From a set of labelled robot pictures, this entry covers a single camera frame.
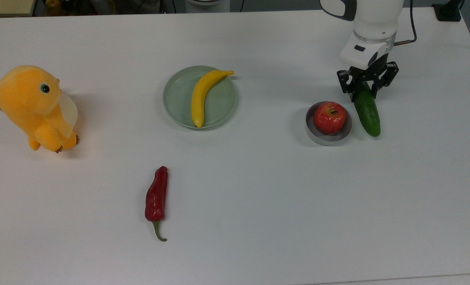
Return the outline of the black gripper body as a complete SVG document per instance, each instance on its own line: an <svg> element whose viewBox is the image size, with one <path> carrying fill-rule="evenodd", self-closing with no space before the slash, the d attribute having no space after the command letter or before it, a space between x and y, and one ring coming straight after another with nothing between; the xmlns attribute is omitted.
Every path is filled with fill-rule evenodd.
<svg viewBox="0 0 470 285"><path fill-rule="evenodd" d="M388 53L384 54L379 59L373 61L364 70L359 67L354 67L354 66L351 66L350 69L358 69L358 84L362 84L363 82L372 81L371 72L378 70L378 68L385 65L385 63L388 63Z"/></svg>

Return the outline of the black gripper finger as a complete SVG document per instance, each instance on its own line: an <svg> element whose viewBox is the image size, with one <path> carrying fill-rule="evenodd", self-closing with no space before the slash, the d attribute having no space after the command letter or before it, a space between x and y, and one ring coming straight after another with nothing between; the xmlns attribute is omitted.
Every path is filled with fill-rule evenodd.
<svg viewBox="0 0 470 285"><path fill-rule="evenodd" d="M378 70L371 72L372 75L372 87L371 92L374 99L377 97L377 93L383 87L388 87L399 71L398 65L395 61L385 63Z"/></svg>
<svg viewBox="0 0 470 285"><path fill-rule="evenodd" d="M337 72L342 92L348 94L352 103L358 95L358 69L339 70Z"/></svg>

